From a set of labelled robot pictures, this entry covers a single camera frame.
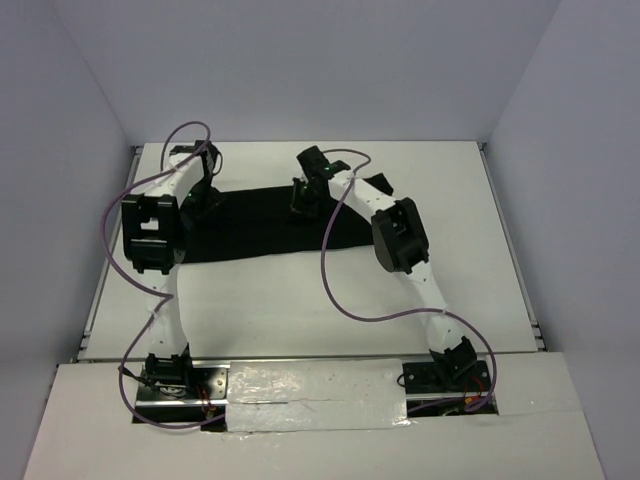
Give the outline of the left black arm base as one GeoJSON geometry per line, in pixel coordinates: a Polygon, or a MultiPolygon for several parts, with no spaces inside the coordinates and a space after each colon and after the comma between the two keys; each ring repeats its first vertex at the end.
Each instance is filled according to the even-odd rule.
{"type": "Polygon", "coordinates": [[[224,432],[228,373],[224,366],[200,366],[194,368],[190,386],[140,384],[135,411],[160,424],[197,424],[205,431],[224,432]]]}

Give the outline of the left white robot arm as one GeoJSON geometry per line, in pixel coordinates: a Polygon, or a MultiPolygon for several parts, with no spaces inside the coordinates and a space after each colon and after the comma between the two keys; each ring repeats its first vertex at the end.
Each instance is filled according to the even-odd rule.
{"type": "Polygon", "coordinates": [[[199,392],[184,333],[177,293],[187,237],[204,225],[222,202],[212,186],[222,155],[211,142],[176,146],[162,162],[163,176],[121,203],[123,250],[148,288],[149,350],[142,382],[173,398],[199,392]]]}

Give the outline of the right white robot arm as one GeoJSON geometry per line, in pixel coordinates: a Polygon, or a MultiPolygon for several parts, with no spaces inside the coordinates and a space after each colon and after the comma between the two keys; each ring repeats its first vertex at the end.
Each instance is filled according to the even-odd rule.
{"type": "Polygon", "coordinates": [[[365,161],[354,168],[342,160],[329,161],[326,152],[317,146],[297,155],[302,176],[294,180],[292,210],[309,219],[331,213],[320,248],[325,293],[338,311],[360,322],[376,323],[420,314],[435,380],[442,389],[456,391],[468,381],[477,353],[447,311],[433,274],[430,244],[415,202],[409,197],[394,197],[394,189],[382,173],[361,177],[359,171],[371,163],[371,157],[364,152],[360,155],[365,161]],[[385,271],[403,276],[421,301],[420,307],[404,313],[363,317],[339,304],[329,285],[326,254],[333,226],[345,207],[370,225],[376,260],[385,271]]]}

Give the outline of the silver foil-covered panel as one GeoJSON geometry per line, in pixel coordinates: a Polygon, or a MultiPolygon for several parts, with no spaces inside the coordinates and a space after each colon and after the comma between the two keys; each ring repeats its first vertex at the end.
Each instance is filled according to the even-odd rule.
{"type": "Polygon", "coordinates": [[[233,433],[404,427],[398,359],[234,362],[226,425],[233,433]]]}

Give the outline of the black t-shirt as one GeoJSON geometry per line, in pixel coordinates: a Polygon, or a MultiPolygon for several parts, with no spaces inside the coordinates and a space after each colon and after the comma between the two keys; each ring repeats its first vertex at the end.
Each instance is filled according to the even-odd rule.
{"type": "Polygon", "coordinates": [[[222,203],[203,225],[185,222],[185,264],[212,263],[321,249],[332,199],[317,220],[292,220],[291,186],[221,192],[222,203]]]}

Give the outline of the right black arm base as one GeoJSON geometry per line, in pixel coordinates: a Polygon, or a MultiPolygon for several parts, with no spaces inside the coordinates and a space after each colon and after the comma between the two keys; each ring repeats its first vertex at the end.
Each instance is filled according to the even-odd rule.
{"type": "Polygon", "coordinates": [[[468,405],[489,393],[491,376],[485,361],[479,361],[457,380],[441,380],[433,362],[403,364],[396,383],[404,390],[409,418],[469,415],[468,405]]]}

